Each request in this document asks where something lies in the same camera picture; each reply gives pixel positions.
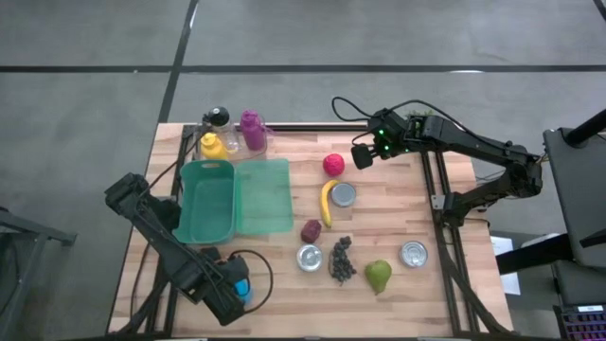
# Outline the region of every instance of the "wooden tabletop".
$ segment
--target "wooden tabletop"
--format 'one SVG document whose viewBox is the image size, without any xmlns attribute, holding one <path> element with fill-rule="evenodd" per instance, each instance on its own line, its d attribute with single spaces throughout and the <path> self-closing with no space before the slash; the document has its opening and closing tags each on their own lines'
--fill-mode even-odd
<svg viewBox="0 0 606 341">
<path fill-rule="evenodd" d="M 182 128 L 183 124 L 173 123 L 158 126 L 147 172 L 148 180 L 154 179 L 176 159 Z M 236 236 L 219 249 L 223 255 L 241 248 L 259 251 L 274 268 L 274 293 L 261 309 L 227 327 L 219 325 L 204 303 L 193 305 L 180 296 L 174 336 L 451 335 L 420 156 L 413 153 L 387 161 L 376 160 L 374 166 L 357 170 L 349 153 L 351 138 L 355 135 L 277 133 L 269 137 L 267 158 L 281 157 L 290 161 L 294 228 L 291 232 L 281 234 Z M 316 242 L 327 255 L 340 237 L 351 237 L 353 244 L 348 255 L 359 274 L 343 286 L 330 277 L 326 262 L 315 273 L 303 273 L 295 260 L 295 253 L 302 244 L 299 234 L 304 223 L 309 219 L 320 220 L 320 189 L 328 180 L 322 171 L 322 159 L 329 153 L 340 153 L 345 158 L 346 170 L 339 179 L 351 183 L 357 191 L 357 199 L 352 207 L 330 208 L 333 228 L 324 229 Z M 475 187 L 469 157 L 446 153 L 445 159 L 452 190 L 465 191 Z M 439 184 L 435 167 L 434 176 Z M 158 182 L 152 194 L 169 195 L 171 180 L 172 172 Z M 511 328 L 508 305 L 486 224 L 469 220 L 460 232 L 473 289 L 496 319 Z M 399 250 L 403 243 L 409 241 L 419 241 L 426 246 L 429 260 L 424 267 L 409 269 L 401 263 Z M 131 291 L 145 245 L 145 239 L 134 230 L 110 331 L 119 329 L 129 320 Z M 251 271 L 253 304 L 256 304 L 265 296 L 268 288 L 267 270 L 260 260 L 252 256 L 245 258 Z M 375 296 L 365 280 L 364 268 L 369 262 L 380 259 L 391 264 L 393 276 L 386 290 Z M 136 293 L 138 304 L 152 287 L 157 260 L 157 254 L 151 250 Z M 465 326 L 464 306 L 459 294 L 457 304 Z M 159 318 L 158 324 L 162 326 L 163 304 Z"/>
</svg>

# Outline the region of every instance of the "gray floor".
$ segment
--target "gray floor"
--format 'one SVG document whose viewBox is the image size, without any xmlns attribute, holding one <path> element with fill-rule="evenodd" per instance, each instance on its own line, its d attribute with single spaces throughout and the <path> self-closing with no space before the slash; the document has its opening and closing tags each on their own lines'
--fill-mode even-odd
<svg viewBox="0 0 606 341">
<path fill-rule="evenodd" d="M 0 66 L 171 65 L 188 3 L 0 0 Z M 604 61 L 606 23 L 591 0 L 203 0 L 184 64 Z M 605 76 L 189 74 L 178 81 L 169 121 L 198 121 L 218 104 L 232 112 L 256 108 L 269 121 L 334 121 L 334 95 L 369 111 L 420 98 L 479 134 L 540 153 L 543 130 L 574 126 L 606 105 Z M 50 247 L 19 339 L 104 332 L 129 226 L 105 207 L 102 192 L 125 172 L 145 170 L 168 79 L 0 73 L 0 206 L 79 233 L 71 249 Z M 479 175 L 495 170 L 474 167 Z M 544 180 L 541 196 L 492 207 L 492 229 L 562 232 L 548 169 Z M 523 292 L 536 299 L 509 300 L 515 327 L 556 336 L 549 288 L 532 284 L 548 272 L 532 276 L 524 275 Z"/>
</svg>

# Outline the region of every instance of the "banana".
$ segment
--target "banana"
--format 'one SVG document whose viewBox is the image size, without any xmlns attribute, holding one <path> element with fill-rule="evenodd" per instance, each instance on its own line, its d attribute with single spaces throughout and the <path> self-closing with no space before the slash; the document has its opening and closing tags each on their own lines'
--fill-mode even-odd
<svg viewBox="0 0 606 341">
<path fill-rule="evenodd" d="M 332 227 L 332 218 L 330 217 L 329 211 L 329 192 L 334 187 L 334 185 L 338 184 L 338 180 L 330 180 L 322 187 L 322 193 L 320 194 L 320 208 L 322 211 L 322 220 L 327 228 Z"/>
</svg>

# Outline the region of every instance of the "grape bunch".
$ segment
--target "grape bunch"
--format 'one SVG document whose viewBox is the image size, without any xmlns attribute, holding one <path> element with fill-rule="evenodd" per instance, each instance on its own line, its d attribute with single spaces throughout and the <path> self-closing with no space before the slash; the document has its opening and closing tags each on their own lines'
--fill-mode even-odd
<svg viewBox="0 0 606 341">
<path fill-rule="evenodd" d="M 352 275 L 357 274 L 356 269 L 353 268 L 348 255 L 345 253 L 345 250 L 349 249 L 350 246 L 351 238 L 349 236 L 342 237 L 330 252 L 330 264 L 332 265 L 330 275 L 341 282 L 341 284 L 350 279 Z"/>
</svg>

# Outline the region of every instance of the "pear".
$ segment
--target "pear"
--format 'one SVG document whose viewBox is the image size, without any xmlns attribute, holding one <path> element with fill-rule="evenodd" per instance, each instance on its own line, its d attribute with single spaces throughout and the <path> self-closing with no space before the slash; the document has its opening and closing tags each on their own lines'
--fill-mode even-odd
<svg viewBox="0 0 606 341">
<path fill-rule="evenodd" d="M 391 278 L 391 266 L 387 260 L 373 261 L 366 266 L 364 273 L 375 295 L 378 295 L 385 290 L 385 285 Z"/>
</svg>

